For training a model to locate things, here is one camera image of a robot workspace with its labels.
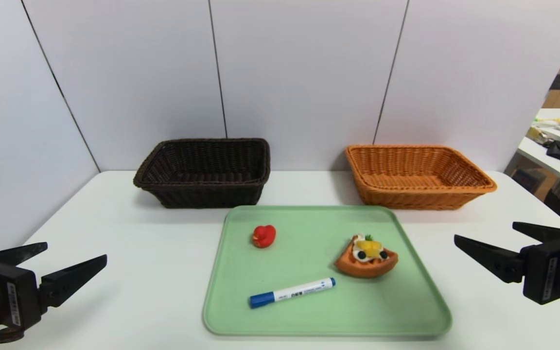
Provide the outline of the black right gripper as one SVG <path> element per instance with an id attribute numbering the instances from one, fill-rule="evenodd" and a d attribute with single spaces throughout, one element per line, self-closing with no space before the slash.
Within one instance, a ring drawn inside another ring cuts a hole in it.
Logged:
<path id="1" fill-rule="evenodd" d="M 513 230 L 541 242 L 519 252 L 460 235 L 454 244 L 505 283 L 521 283 L 523 295 L 538 304 L 560 299 L 560 228 L 513 222 Z"/>

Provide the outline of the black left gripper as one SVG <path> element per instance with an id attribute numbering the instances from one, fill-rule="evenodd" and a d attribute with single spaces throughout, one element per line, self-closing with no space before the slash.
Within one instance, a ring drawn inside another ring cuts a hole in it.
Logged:
<path id="1" fill-rule="evenodd" d="M 0 336 L 22 336 L 41 320 L 48 308 L 57 308 L 91 281 L 107 265 L 107 255 L 74 264 L 41 277 L 18 265 L 44 252 L 47 242 L 0 251 Z"/>

